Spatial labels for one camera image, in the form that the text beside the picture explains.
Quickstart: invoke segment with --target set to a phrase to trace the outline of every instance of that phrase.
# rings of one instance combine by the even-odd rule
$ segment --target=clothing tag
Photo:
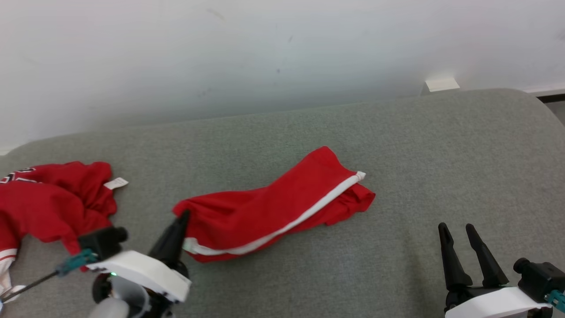
[[[107,187],[110,190],[114,190],[115,188],[123,187],[128,183],[129,182],[127,182],[126,180],[124,180],[122,178],[116,178],[116,179],[114,179],[110,182],[104,183],[104,186]]]

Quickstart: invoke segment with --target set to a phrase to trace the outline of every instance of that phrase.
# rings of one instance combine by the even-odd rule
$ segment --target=blue object
[[[565,295],[559,290],[552,290],[547,296],[547,302],[560,312],[565,312]]]
[[[87,248],[82,250],[79,254],[71,256],[64,263],[59,264],[55,270],[57,271],[57,276],[63,277],[77,268],[96,262],[98,262],[98,257],[90,248]]]

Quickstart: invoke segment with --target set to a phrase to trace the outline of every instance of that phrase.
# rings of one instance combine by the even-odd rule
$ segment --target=red cloth
[[[61,240],[70,254],[77,237],[110,226],[116,212],[112,172],[105,162],[42,165],[15,171],[0,181],[0,252],[19,248],[25,234],[42,242]]]
[[[185,249],[196,260],[228,260],[265,248],[287,233],[320,224],[333,225],[355,212],[367,210],[375,194],[357,183],[363,176],[363,173],[344,168],[328,147],[322,147],[267,187],[193,197],[179,202],[173,212],[178,216],[185,210],[190,211]],[[330,192],[335,193],[335,198],[325,202],[313,215],[284,233],[269,237],[324,201],[323,197]],[[251,251],[244,248],[243,253],[239,250],[203,255],[191,247],[197,242],[198,246],[222,251],[241,248],[264,237],[268,241]]]

